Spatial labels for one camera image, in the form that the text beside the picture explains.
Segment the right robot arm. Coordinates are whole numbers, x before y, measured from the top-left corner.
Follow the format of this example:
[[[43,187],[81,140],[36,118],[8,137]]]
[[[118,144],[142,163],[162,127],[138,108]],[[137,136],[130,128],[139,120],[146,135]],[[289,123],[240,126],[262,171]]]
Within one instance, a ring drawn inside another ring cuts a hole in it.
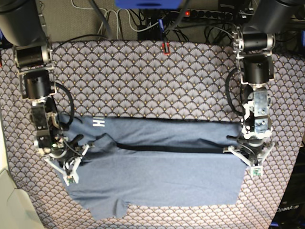
[[[38,1],[2,0],[0,30],[13,46],[21,96],[31,103],[30,119],[36,129],[35,147],[41,154],[60,161],[80,159],[78,142],[82,136],[68,141],[63,135],[73,122],[74,103],[70,103],[68,122],[63,123],[53,98],[60,88],[72,99],[67,88],[50,80],[49,73],[54,69],[52,49]]]

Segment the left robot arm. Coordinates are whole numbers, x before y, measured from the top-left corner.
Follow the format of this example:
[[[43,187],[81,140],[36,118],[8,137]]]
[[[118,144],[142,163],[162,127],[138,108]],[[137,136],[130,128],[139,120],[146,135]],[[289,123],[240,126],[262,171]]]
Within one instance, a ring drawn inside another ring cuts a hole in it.
[[[274,79],[272,55],[276,34],[304,3],[303,0],[261,0],[250,20],[233,31],[236,69],[230,75],[241,74],[244,94],[242,130],[235,139],[237,146],[228,150],[254,164],[273,148],[266,144],[272,135],[271,98],[266,86]]]

